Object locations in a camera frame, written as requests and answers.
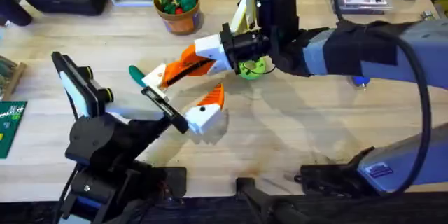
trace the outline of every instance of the brown cup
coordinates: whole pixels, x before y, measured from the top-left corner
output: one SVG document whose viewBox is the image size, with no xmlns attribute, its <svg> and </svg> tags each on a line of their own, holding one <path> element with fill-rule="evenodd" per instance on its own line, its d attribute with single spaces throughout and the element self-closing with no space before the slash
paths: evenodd
<svg viewBox="0 0 448 224">
<path fill-rule="evenodd" d="M 168 31 L 176 35 L 187 35 L 194 32 L 200 23 L 200 2 L 196 6 L 179 15 L 166 14 L 159 0 L 154 0 L 154 6 L 159 16 L 163 19 Z"/>
</svg>

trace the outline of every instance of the green circuit board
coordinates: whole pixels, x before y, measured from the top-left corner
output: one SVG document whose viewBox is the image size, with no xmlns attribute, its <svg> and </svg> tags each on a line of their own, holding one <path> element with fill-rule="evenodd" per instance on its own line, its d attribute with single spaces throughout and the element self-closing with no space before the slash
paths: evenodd
<svg viewBox="0 0 448 224">
<path fill-rule="evenodd" d="M 26 106 L 26 101 L 0 101 L 0 158 L 8 156 Z"/>
</svg>

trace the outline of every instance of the orange object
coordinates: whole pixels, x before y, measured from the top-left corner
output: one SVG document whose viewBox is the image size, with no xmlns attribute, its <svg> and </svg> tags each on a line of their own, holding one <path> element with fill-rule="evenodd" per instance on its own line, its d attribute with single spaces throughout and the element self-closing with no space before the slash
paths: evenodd
<svg viewBox="0 0 448 224">
<path fill-rule="evenodd" d="M 153 1 L 157 13 L 162 18 L 169 32 L 176 35 L 186 35 L 193 33 L 200 27 L 200 0 L 197 0 L 196 6 L 193 9 L 178 15 L 165 13 L 159 0 Z"/>
<path fill-rule="evenodd" d="M 206 97 L 202 99 L 196 106 L 203 106 L 207 104 L 219 104 L 221 109 L 224 106 L 224 87 L 219 83 Z"/>
<path fill-rule="evenodd" d="M 202 76 L 207 74 L 211 66 L 214 64 L 214 60 L 210 62 L 206 62 L 203 65 L 198 65 L 201 62 L 205 62 L 209 59 L 200 57 L 196 55 L 195 45 L 188 46 L 183 52 L 181 59 L 175 62 L 172 62 L 167 65 L 165 69 L 165 73 L 162 79 L 162 88 L 168 88 L 170 85 L 174 84 L 176 81 L 181 79 L 183 74 L 186 71 L 189 71 L 186 75 L 189 76 Z"/>
</svg>

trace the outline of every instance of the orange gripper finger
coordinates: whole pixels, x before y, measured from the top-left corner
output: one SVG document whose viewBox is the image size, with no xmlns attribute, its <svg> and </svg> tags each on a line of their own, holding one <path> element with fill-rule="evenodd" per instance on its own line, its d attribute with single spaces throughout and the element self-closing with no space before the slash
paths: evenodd
<svg viewBox="0 0 448 224">
<path fill-rule="evenodd" d="M 192 67 L 196 63 L 202 62 L 204 60 L 210 60 L 210 59 L 197 56 L 195 53 L 195 45 L 188 46 L 182 52 L 182 56 L 179 61 L 175 61 L 167 65 L 167 68 L 165 69 L 164 72 L 161 87 L 162 88 L 169 87 L 171 84 L 173 84 L 173 80 L 175 80 L 179 74 L 186 71 L 189 67 Z M 195 69 L 194 71 L 188 73 L 188 75 L 202 76 L 204 74 L 207 74 L 207 72 L 209 71 L 211 66 L 213 66 L 213 64 L 214 60 L 207 62 L 204 65 L 200 66 L 199 68 Z"/>
<path fill-rule="evenodd" d="M 196 106 L 203 106 L 207 104 L 219 104 L 221 109 L 224 106 L 224 87 L 219 83 L 206 97 L 202 99 Z"/>
</svg>

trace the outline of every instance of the wooden table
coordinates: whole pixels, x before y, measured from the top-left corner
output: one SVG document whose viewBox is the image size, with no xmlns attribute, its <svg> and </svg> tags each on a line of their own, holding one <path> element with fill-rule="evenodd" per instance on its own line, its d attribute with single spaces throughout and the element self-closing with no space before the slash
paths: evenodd
<svg viewBox="0 0 448 224">
<path fill-rule="evenodd" d="M 386 15 L 346 18 L 394 23 L 419 20 L 425 10 L 436 13 L 430 0 L 392 1 L 394 9 Z M 129 65 L 150 71 L 175 60 L 194 39 L 231 21 L 237 2 L 201 0 L 205 22 L 190 36 L 167 32 L 152 8 L 109 4 L 102 16 L 83 17 L 46 15 L 26 6 L 33 24 L 9 27 L 0 41 L 0 55 L 29 65 L 13 96 L 29 103 L 8 158 L 0 160 L 0 200 L 56 200 L 74 166 L 64 157 L 74 119 L 52 51 L 68 54 L 79 66 L 90 65 L 105 87 L 138 94 Z M 335 26 L 329 0 L 297 0 L 297 12 L 303 28 Z M 419 96 L 411 83 L 373 80 L 364 92 L 341 76 L 300 78 L 274 71 L 247 81 L 227 73 L 185 78 L 168 94 L 185 111 L 220 81 L 226 90 L 224 120 L 203 137 L 170 129 L 140 156 L 158 166 L 187 167 L 189 197 L 233 195 L 238 176 L 256 177 L 267 193 L 297 194 L 300 185 L 284 175 L 300 165 L 346 162 L 368 146 L 421 130 Z M 434 125 L 447 122 L 448 93 L 430 92 Z"/>
</svg>

